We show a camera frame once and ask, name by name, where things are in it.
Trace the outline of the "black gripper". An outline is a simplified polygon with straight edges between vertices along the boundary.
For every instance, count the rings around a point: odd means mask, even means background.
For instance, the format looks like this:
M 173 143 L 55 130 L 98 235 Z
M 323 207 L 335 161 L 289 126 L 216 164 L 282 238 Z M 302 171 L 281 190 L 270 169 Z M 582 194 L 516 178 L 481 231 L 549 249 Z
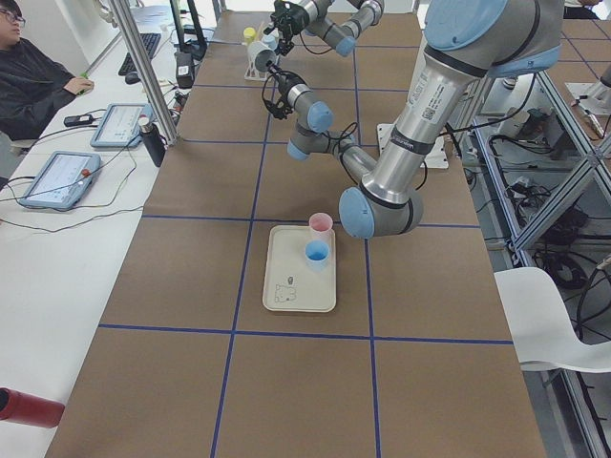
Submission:
M 267 111 L 276 119 L 287 119 L 293 113 L 294 103 L 288 100 L 289 92 L 299 85 L 305 85 L 305 81 L 295 72 L 285 71 L 276 64 L 268 64 L 267 71 L 269 76 L 265 80 L 262 88 L 262 101 Z M 273 101 L 265 99 L 264 92 L 267 82 L 273 78 L 278 86 L 280 97 Z
M 268 33 L 278 33 L 275 53 L 286 56 L 294 48 L 292 38 L 308 25 L 308 12 L 304 7 L 288 1 L 275 1 L 274 8 L 270 15 Z

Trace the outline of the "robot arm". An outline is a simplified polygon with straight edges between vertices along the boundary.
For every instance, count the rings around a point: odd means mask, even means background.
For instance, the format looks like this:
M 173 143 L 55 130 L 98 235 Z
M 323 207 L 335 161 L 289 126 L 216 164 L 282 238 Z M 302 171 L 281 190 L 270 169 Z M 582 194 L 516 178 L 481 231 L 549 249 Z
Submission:
M 302 32 L 319 37 L 341 56 L 349 55 L 357 39 L 368 27 L 379 23 L 385 10 L 385 2 L 378 0 L 349 1 L 356 12 L 344 23 L 335 23 L 328 15 L 332 1 L 275 1 L 270 22 L 263 30 L 265 35 L 276 31 L 276 54 L 282 56 L 294 48 L 293 38 Z
M 277 118 L 298 116 L 289 154 L 334 156 L 353 179 L 340 197 L 345 231 L 358 239 L 409 232 L 423 214 L 412 179 L 446 126 L 467 87 L 483 78 L 536 73 L 560 54 L 563 5 L 559 1 L 433 1 L 425 18 L 424 65 L 413 73 L 408 100 L 379 157 L 347 134 L 331 130 L 333 115 L 295 73 L 265 58 L 261 69 L 277 81 L 280 99 L 267 109 Z

